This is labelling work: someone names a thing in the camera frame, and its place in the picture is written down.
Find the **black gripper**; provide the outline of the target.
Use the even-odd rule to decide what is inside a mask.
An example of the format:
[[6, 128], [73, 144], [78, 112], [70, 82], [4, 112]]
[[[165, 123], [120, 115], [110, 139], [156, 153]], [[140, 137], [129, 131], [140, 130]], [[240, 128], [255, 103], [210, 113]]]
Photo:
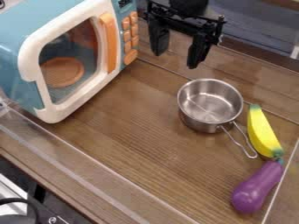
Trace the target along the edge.
[[210, 45], [220, 42], [225, 17], [209, 7], [209, 0], [146, 1], [149, 45], [160, 56], [169, 45], [169, 28], [193, 35], [188, 49], [186, 67], [194, 69], [205, 60]]

